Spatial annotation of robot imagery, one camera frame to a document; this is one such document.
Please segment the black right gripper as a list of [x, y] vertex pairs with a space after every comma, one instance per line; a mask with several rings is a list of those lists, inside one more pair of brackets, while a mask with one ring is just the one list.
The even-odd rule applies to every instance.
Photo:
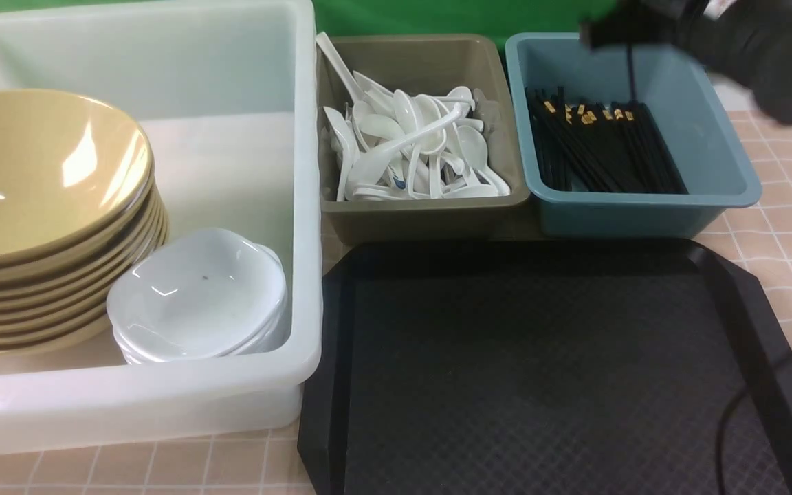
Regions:
[[617, 1], [599, 16], [579, 22], [579, 39], [597, 50], [617, 45], [670, 45], [685, 52], [710, 52], [710, 22], [701, 20], [707, 1]]

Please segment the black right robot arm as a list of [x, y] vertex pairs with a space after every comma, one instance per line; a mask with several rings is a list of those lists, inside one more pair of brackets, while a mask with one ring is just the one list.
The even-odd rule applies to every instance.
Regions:
[[579, 22], [582, 44], [668, 45], [750, 91], [792, 127], [792, 1], [618, 1]]

